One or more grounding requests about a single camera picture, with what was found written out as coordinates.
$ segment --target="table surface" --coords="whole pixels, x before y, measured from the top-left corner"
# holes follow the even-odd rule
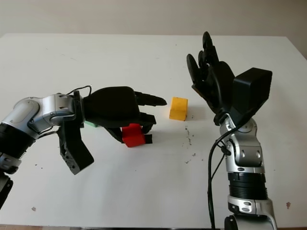
[[[307,226],[307,61],[285,37],[213,36],[213,42],[220,60],[235,75],[251,67],[273,71],[270,98],[254,116],[266,186],[279,227]],[[127,148],[103,128],[85,126],[83,141],[95,162],[78,175],[62,160],[57,136],[37,141],[12,175],[14,187],[0,211],[0,223],[210,227],[207,159],[219,128],[205,101],[191,89],[186,65],[186,55],[197,56],[200,49],[201,36],[2,37],[1,119],[24,97],[65,93],[88,84],[93,90],[127,85],[165,98],[168,106],[141,107],[157,120],[151,131],[152,145]],[[185,122],[168,119],[174,96],[189,100]],[[213,165],[220,156],[217,151]],[[213,191],[217,227],[224,227],[224,218],[230,214],[224,163],[215,176]]]

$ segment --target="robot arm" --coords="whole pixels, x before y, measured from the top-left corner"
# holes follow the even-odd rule
[[[212,229],[215,229],[212,198],[211,159],[214,148],[223,141],[226,169],[230,182],[226,230],[277,230],[273,204],[265,187],[262,149],[257,140],[257,125],[252,116],[269,97],[272,72],[251,68],[234,76],[230,67],[216,54],[208,32],[203,35],[203,51],[198,64],[191,54],[187,64],[192,88],[206,100],[215,113],[221,137],[214,143],[208,165],[208,206]]]
[[[104,127],[123,143],[121,127],[137,123],[145,134],[156,124],[154,116],[140,112],[138,105],[166,105],[162,98],[125,86],[103,88],[85,98],[78,90],[72,93],[24,98],[0,123],[0,208],[13,185],[6,174],[18,170],[20,158],[36,140],[57,133],[60,154],[71,172],[77,174],[94,162],[81,138],[85,120]],[[53,126],[59,129],[47,132]],[[151,135],[146,136],[147,143],[151,143]]]

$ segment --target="yellow block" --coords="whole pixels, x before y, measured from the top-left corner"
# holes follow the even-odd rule
[[[173,97],[169,119],[185,121],[188,112],[188,100],[180,97]]]

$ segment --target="white wall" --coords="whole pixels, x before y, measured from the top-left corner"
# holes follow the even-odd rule
[[[0,0],[5,33],[287,36],[307,58],[307,0]]]

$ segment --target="black cable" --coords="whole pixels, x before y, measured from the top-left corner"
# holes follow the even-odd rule
[[[44,130],[44,131],[42,131],[42,132],[40,132],[39,134],[42,135],[43,133],[47,133],[48,131],[52,130],[52,128],[53,128],[53,126]]]
[[[237,127],[233,128],[233,129],[229,130],[228,132],[225,132],[223,135],[221,135],[215,141],[215,143],[212,145],[212,147],[210,149],[209,159],[208,159],[208,191],[207,191],[207,195],[208,195],[209,217],[210,217],[210,222],[211,222],[212,230],[215,230],[214,208],[213,208],[213,197],[212,197],[212,179],[213,179],[213,177],[212,177],[212,174],[211,174],[213,152],[214,152],[216,146],[218,146],[219,142],[221,142],[228,135],[236,132],[239,128],[241,128],[241,127],[237,126]]]
[[[220,162],[217,164],[217,166],[216,166],[216,168],[215,168],[215,170],[214,170],[214,172],[213,172],[213,174],[212,174],[211,181],[213,180],[213,177],[214,177],[216,171],[219,169],[221,163],[223,162],[224,157],[225,157],[225,153],[223,153],[222,158],[220,159]]]
[[[40,139],[40,138],[43,138],[43,137],[46,137],[46,136],[49,136],[49,135],[52,135],[52,134],[56,134],[56,133],[57,133],[56,131],[44,133],[44,134],[40,135],[37,139]]]
[[[92,87],[90,85],[86,85],[86,86],[83,86],[83,87],[79,87],[79,88],[73,89],[72,91],[68,92],[67,95],[71,94],[75,90],[82,90],[82,89],[85,89],[85,88],[89,88],[90,89],[90,91],[88,93],[88,96],[91,95],[92,94]]]

